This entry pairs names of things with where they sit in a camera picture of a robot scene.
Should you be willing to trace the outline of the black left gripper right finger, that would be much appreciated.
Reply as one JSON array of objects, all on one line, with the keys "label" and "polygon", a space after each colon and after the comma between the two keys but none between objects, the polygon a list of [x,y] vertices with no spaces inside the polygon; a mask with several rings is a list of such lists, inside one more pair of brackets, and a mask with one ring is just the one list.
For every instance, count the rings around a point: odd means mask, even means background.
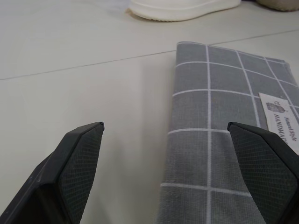
[{"label": "black left gripper right finger", "polygon": [[299,224],[299,155],[277,134],[230,122],[243,180],[266,224]]}]

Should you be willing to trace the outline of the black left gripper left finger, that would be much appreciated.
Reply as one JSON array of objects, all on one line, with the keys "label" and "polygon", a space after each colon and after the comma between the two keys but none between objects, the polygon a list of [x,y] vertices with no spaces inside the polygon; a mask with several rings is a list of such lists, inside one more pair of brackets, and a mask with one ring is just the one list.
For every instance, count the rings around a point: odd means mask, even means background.
[{"label": "black left gripper left finger", "polygon": [[68,132],[24,182],[0,224],[80,224],[104,130],[95,122]]}]

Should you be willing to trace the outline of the grey checked folded cloth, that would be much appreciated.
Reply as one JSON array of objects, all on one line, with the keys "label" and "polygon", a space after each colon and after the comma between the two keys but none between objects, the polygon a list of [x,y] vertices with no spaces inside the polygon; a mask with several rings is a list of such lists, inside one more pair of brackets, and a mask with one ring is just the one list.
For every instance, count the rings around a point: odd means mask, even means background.
[{"label": "grey checked folded cloth", "polygon": [[265,224],[227,130],[229,122],[267,128],[260,93],[287,100],[299,122],[299,87],[286,61],[196,42],[177,44],[155,224]]}]

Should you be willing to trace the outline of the beige shoe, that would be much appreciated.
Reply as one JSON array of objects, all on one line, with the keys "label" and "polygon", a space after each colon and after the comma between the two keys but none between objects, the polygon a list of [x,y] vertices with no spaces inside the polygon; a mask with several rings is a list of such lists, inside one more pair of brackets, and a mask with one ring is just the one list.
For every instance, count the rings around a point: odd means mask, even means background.
[{"label": "beige shoe", "polygon": [[282,12],[299,10],[299,0],[256,0],[260,5]]}]

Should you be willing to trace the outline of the white shoe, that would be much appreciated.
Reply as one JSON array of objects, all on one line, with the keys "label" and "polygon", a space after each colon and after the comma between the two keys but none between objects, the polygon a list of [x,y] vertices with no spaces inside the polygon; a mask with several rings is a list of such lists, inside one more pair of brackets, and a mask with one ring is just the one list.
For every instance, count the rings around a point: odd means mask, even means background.
[{"label": "white shoe", "polygon": [[241,0],[130,0],[133,14],[154,21],[186,21],[239,6]]}]

